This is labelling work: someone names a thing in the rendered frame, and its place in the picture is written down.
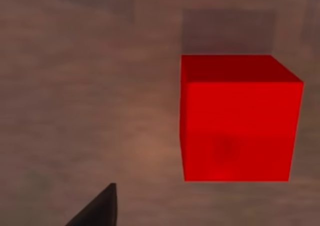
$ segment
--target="red block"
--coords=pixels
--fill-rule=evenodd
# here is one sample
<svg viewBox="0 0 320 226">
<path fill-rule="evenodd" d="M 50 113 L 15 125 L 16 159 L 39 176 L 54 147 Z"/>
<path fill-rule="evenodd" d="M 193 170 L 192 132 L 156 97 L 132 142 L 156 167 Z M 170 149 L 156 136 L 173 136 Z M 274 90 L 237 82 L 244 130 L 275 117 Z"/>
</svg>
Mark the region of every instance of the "red block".
<svg viewBox="0 0 320 226">
<path fill-rule="evenodd" d="M 270 55 L 183 55 L 185 181 L 289 181 L 303 87 Z"/>
</svg>

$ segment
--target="cube's front face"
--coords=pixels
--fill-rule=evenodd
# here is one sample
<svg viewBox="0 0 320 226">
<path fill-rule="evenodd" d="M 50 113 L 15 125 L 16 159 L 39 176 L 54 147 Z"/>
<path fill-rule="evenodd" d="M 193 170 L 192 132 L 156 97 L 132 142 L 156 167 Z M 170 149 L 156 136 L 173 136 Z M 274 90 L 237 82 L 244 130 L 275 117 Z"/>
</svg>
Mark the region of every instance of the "cube's front face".
<svg viewBox="0 0 320 226">
<path fill-rule="evenodd" d="M 186 181 L 288 181 L 302 82 L 191 82 L 186 91 Z"/>
</svg>

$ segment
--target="brown background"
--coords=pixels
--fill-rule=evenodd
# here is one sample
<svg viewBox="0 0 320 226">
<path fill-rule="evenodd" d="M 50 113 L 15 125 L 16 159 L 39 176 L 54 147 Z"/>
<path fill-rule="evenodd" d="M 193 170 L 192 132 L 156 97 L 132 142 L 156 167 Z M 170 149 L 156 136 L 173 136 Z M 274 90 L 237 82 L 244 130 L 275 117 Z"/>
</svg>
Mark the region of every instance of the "brown background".
<svg viewBox="0 0 320 226">
<path fill-rule="evenodd" d="M 274 55 L 306 82 L 290 183 L 183 182 L 182 9 L 278 12 Z M 319 225 L 318 11 L 316 0 L 0 0 L 0 225 L 63 226 L 110 182 L 119 226 Z"/>
</svg>

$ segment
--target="cube's top face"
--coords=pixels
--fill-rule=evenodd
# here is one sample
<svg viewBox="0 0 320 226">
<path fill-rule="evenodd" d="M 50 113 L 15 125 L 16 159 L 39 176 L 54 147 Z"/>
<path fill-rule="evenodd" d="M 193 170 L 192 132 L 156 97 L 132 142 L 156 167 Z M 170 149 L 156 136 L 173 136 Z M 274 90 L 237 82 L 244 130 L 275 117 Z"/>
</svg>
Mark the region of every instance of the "cube's top face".
<svg viewBox="0 0 320 226">
<path fill-rule="evenodd" d="M 271 55 L 182 55 L 188 82 L 300 82 Z"/>
</svg>

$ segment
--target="red box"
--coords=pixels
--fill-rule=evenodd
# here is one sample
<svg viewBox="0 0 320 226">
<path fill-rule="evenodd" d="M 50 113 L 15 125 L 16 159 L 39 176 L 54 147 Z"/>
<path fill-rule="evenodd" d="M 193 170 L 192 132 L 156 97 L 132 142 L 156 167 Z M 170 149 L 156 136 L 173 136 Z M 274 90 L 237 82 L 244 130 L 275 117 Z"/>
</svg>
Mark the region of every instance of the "red box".
<svg viewBox="0 0 320 226">
<path fill-rule="evenodd" d="M 287 182 L 303 87 L 270 55 L 183 55 L 185 181 Z"/>
</svg>

